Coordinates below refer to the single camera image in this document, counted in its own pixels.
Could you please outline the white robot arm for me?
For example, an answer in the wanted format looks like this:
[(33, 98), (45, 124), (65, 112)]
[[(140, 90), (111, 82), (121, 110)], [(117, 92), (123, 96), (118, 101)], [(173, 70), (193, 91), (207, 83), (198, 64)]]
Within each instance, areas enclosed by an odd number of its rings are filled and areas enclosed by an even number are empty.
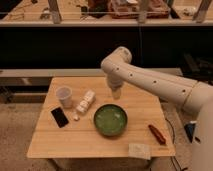
[(175, 76), (131, 65), (132, 54), (123, 46), (101, 62), (111, 91), (126, 81), (161, 99), (197, 114), (192, 141), (191, 171), (213, 171), (213, 86), (194, 79)]

